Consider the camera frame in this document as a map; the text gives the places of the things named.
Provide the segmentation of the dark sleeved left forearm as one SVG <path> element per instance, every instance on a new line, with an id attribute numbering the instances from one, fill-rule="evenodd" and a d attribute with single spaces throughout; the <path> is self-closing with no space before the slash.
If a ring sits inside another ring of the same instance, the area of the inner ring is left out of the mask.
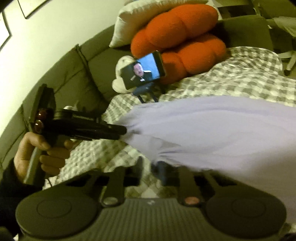
<path id="1" fill-rule="evenodd" d="M 23 184 L 16 175 L 14 161 L 10 160 L 1 180 L 1 227 L 6 228 L 12 237 L 23 236 L 16 221 L 18 204 L 24 198 L 41 191 L 44 184 L 44 181 L 37 185 Z"/>

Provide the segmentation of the person's left hand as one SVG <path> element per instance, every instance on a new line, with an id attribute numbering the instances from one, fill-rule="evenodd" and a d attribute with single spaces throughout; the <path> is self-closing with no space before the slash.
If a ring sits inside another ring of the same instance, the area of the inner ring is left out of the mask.
<path id="1" fill-rule="evenodd" d="M 14 157 L 15 172 L 23 183 L 27 175 L 34 149 L 40 150 L 39 163 L 41 169 L 49 176 L 57 176 L 65 161 L 70 157 L 74 142 L 66 140 L 62 147 L 51 147 L 42 135 L 27 132 L 21 140 Z"/>

